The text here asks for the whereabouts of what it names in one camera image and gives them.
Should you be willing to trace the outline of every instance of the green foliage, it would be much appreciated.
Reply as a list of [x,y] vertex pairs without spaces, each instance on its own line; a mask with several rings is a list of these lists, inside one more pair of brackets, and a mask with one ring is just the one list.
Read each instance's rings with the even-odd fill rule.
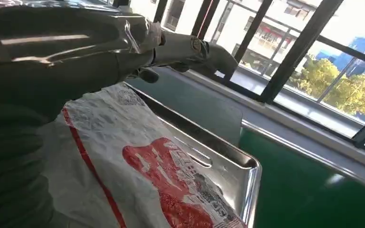
[[[309,57],[302,72],[292,75],[288,83],[314,98],[319,98],[339,73],[328,59],[314,60]],[[349,77],[343,75],[323,101],[350,115],[357,112],[365,114],[365,74]]]

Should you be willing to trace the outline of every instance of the blue building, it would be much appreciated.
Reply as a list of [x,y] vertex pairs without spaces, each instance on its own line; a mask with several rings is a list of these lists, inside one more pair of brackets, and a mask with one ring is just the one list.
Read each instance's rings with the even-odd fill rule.
[[[349,47],[360,51],[362,53],[365,53],[365,37],[356,37],[352,43],[349,45]],[[355,61],[352,63],[346,70],[346,75],[359,75],[359,74],[365,74],[365,62],[356,59],[346,53],[341,53],[339,56],[329,56],[329,53],[326,53],[326,51],[320,51],[318,55],[316,56],[316,59],[322,59],[327,58],[329,61],[331,61],[339,71],[342,71],[345,69],[345,67],[349,64],[349,62],[352,61],[352,59]]]

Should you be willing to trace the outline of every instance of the green surface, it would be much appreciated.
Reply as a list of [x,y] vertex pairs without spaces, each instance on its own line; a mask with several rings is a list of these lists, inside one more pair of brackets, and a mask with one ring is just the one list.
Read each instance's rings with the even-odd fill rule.
[[242,119],[242,113],[238,108],[182,81],[177,78],[179,74],[171,75],[170,69],[156,68],[156,71],[161,76],[154,84],[141,79],[129,79],[127,83],[201,127],[238,145]]
[[240,148],[262,165],[256,228],[365,228],[365,186],[248,130]]

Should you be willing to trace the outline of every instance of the metal plate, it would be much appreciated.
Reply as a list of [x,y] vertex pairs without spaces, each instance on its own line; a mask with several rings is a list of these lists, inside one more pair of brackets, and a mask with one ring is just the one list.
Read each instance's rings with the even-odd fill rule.
[[247,227],[253,227],[261,179],[260,163],[227,141],[130,87],[180,141],[180,145],[197,163],[197,168],[220,188],[223,197]]

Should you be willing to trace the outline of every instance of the white plastic bag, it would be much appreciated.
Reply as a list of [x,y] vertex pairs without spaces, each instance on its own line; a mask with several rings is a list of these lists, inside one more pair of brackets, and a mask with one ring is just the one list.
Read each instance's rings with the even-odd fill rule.
[[86,227],[245,227],[124,84],[68,102],[42,133],[54,206]]

